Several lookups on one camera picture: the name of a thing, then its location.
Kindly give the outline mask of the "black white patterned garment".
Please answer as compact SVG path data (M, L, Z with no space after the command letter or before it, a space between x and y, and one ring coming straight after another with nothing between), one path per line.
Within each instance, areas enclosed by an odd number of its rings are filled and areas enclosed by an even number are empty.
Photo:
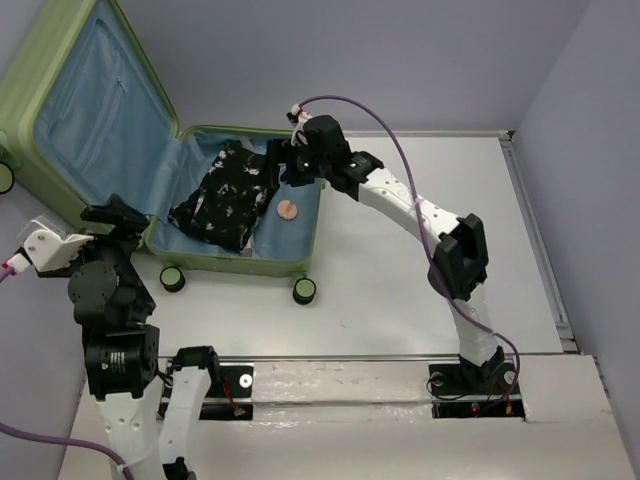
M168 220L191 238L239 252L279 189L279 171L266 155L227 141L198 188L169 210Z

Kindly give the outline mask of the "round pink powder puff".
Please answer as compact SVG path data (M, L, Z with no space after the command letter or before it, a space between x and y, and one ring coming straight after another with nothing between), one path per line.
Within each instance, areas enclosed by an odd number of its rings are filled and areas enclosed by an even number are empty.
M281 200L276 208L278 216L285 221L292 221L298 216L298 207L292 200Z

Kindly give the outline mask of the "green hard-shell suitcase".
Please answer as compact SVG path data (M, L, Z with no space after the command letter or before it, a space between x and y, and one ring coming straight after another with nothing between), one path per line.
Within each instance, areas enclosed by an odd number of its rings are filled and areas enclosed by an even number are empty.
M175 110L119 5L48 1L1 78L1 188L22 184L50 210L84 230L89 204L112 194L146 214L145 248L162 262L159 276L181 290L189 270L293 281L306 305L317 287L308 276L321 182L282 185L247 246L226 250L186 236L169 210L199 186L223 144L255 153L282 130L195 125L181 129ZM298 216L281 219L281 200Z

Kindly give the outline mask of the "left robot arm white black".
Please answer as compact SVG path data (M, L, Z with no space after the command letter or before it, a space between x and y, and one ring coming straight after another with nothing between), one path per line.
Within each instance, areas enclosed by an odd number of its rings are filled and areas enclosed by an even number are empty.
M111 228L81 248L68 283L88 390L113 452L111 475L193 479L188 443L205 396L221 383L217 353L181 348L162 373L160 330L148 321L156 304L131 262L147 217L116 194L81 217Z

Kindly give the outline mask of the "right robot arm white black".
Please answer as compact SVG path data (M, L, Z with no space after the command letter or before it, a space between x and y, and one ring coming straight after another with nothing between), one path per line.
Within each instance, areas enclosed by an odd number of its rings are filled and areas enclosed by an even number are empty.
M282 182L299 187L323 179L420 241L427 280L447 301L459 339L459 361L450 377L454 393L490 390L500 377L507 341L495 331L486 304L489 256L482 220L438 207L417 192L413 179L401 181L371 153L354 150L333 117L302 113L291 119L291 136L266 147L269 163L282 170Z

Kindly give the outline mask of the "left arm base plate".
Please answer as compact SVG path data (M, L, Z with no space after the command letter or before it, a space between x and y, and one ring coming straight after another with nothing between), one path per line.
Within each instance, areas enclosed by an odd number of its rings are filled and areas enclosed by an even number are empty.
M253 366L178 359L158 372L163 383L158 418L236 421L253 417Z

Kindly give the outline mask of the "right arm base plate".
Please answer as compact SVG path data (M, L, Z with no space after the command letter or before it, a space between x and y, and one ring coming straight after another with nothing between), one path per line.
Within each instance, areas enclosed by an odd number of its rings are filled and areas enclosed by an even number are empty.
M520 387L511 389L515 367L506 363L488 384L470 386L455 363L429 366L426 390L432 399L432 416L444 419L525 418Z

